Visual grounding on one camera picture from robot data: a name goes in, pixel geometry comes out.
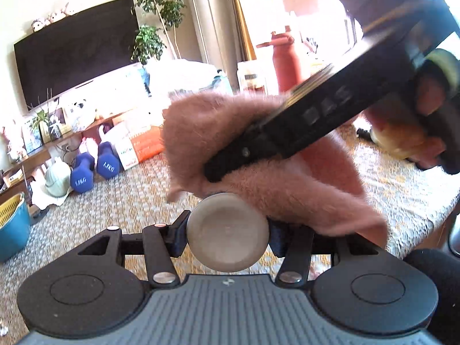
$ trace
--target pink towel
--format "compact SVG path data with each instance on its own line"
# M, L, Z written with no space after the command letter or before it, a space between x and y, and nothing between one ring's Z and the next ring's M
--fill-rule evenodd
M172 100L162 138L169 165L169 201L182 191L204 198L232 192L272 219L310 226L322 235L358 232L384 246L386 220L367 203L343 141L331 133L287 160L272 158L210 183L204 164L250 123L281 105L280 96L185 95Z

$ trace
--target blue dumbbell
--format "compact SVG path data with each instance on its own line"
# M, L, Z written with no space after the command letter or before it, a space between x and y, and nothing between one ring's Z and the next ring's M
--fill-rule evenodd
M120 173L120 161L114 154L112 144L109 141L99 144L96 172L104 179L110 179Z
M70 173L70 186L75 192L83 193L93 188L94 157L88 152L75 158L75 167Z

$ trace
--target flat screen tv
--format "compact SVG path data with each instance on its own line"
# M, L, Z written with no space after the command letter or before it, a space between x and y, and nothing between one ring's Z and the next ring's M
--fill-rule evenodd
M65 17L14 45L26 104L132 63L139 29L133 0L115 0Z

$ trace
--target plant stem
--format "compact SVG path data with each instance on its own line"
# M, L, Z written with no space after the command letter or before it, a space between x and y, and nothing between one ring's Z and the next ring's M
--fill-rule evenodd
M171 41L171 39L169 38L168 31L166 30L166 26L165 26L165 23L164 23L164 21L163 21L162 15L160 14L160 7L158 6L158 4L156 3L155 0L153 0L153 2L154 2L154 4L155 4L156 12L158 13L158 16L159 16L159 18L160 18L160 22L162 23L164 33L166 34L166 39L167 39L167 41L168 41L169 47L171 48L172 56L173 56L174 59L176 60L176 59L177 59L177 54L176 54L176 51L174 50L174 46L173 46L173 44L172 44L172 41Z
M178 54L178 56L179 56L179 59L182 59L182 57L181 57L181 55L180 55L179 47L178 47L178 45L177 45L176 26L173 26L172 28L173 28L173 30L174 30L174 44L176 44L177 54Z

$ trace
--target patterned tablecloth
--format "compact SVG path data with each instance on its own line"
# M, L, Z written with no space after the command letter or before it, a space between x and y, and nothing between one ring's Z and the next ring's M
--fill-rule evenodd
M441 226L457 202L459 176L448 176L441 169L418 171L411 164L393 160L375 147L358 141L352 127L340 130L354 157L372 205L388 219L388 250L403 257ZM0 265L0 320L9 332L0 337L1 345L17 342L27 333L16 306L16 293L22 281L40 267L81 244L109 225L119 225L124 233L140 232L153 223L171 223L198 199L189 195L168 204L167 168L159 155L109 181L99 181L93 190L72 194L60 207L53 207L36 224L26 248ZM142 257L128 256L126 267L139 278L146 278ZM174 260L181 277L186 273L216 273L201 265L186 248ZM328 264L328 256L316 256L310 268L314 278ZM270 250L257 264L241 273L270 273L281 265Z

